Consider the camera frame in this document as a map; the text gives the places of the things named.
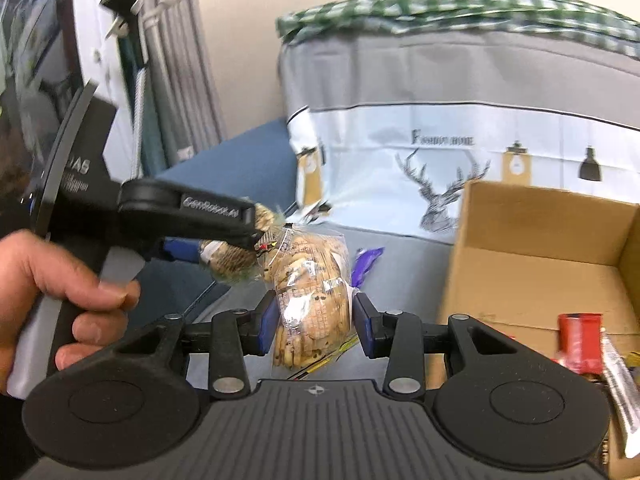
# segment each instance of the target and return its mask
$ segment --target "bag of cookies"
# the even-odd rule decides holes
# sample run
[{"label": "bag of cookies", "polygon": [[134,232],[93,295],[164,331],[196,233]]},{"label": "bag of cookies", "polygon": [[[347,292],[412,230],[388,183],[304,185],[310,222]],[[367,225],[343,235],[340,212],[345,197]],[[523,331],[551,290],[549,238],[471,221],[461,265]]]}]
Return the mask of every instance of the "bag of cookies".
[{"label": "bag of cookies", "polygon": [[274,365],[306,367],[337,349],[351,331],[351,271],[344,237],[287,225],[260,262],[280,307]]}]

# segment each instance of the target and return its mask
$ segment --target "printed lamp graphic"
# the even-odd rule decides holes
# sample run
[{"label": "printed lamp graphic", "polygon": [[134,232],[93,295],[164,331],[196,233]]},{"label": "printed lamp graphic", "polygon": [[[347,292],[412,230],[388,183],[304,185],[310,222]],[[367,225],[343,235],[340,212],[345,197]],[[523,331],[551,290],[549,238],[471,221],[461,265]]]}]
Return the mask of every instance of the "printed lamp graphic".
[{"label": "printed lamp graphic", "polygon": [[578,177],[583,180],[591,180],[593,182],[601,182],[600,165],[596,161],[596,150],[593,146],[587,146],[587,156],[580,165]]},{"label": "printed lamp graphic", "polygon": [[303,189],[302,206],[309,206],[322,199],[321,152],[310,148],[298,154],[298,186]]},{"label": "printed lamp graphic", "polygon": [[507,184],[531,185],[531,155],[519,140],[502,154],[502,181]]}]

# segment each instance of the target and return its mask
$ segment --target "purple wrapper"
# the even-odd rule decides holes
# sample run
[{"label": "purple wrapper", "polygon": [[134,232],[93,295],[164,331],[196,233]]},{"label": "purple wrapper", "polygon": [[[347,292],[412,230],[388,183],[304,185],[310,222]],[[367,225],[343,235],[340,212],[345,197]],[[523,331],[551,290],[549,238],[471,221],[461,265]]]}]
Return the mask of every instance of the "purple wrapper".
[{"label": "purple wrapper", "polygon": [[371,270],[375,261],[385,252],[384,247],[377,249],[359,250],[356,254],[356,261],[353,263],[353,271],[351,272],[351,286],[360,288],[364,283],[364,278]]}]

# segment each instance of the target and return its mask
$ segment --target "hand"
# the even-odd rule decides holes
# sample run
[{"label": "hand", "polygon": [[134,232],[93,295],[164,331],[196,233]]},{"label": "hand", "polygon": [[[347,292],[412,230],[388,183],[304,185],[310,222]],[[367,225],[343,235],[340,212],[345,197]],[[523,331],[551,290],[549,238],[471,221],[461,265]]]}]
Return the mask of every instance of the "hand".
[{"label": "hand", "polygon": [[138,282],[101,282],[80,260],[28,231],[0,240],[0,392],[14,363],[15,345],[31,306],[40,293],[68,299],[87,312],[73,324],[77,343],[56,353],[59,370],[121,338],[126,311],[140,297]]}]

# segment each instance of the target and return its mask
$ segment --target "gray fabric surface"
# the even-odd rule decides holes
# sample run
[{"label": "gray fabric surface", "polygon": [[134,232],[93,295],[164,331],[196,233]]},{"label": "gray fabric surface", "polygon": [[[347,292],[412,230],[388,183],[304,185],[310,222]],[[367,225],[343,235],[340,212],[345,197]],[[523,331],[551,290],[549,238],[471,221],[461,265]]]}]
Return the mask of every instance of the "gray fabric surface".
[{"label": "gray fabric surface", "polygon": [[280,54],[287,115],[367,104],[481,102],[640,128],[640,63],[508,32],[332,34]]},{"label": "gray fabric surface", "polygon": [[[417,314],[425,322],[435,322],[446,282],[451,247],[420,238],[359,231],[325,224],[344,234],[350,254],[359,248],[385,247],[367,275],[362,291],[366,292],[379,311],[399,309]],[[262,282],[233,286],[220,300],[205,310],[199,320],[210,320],[223,310],[254,308],[266,291]],[[198,388],[207,387],[208,355],[191,357],[188,380]],[[246,356],[244,362],[255,388],[261,378],[271,377],[271,355]],[[332,363],[306,377],[307,380],[374,379],[382,383],[388,359],[370,360],[360,345]],[[276,377],[282,377],[279,370]]]}]

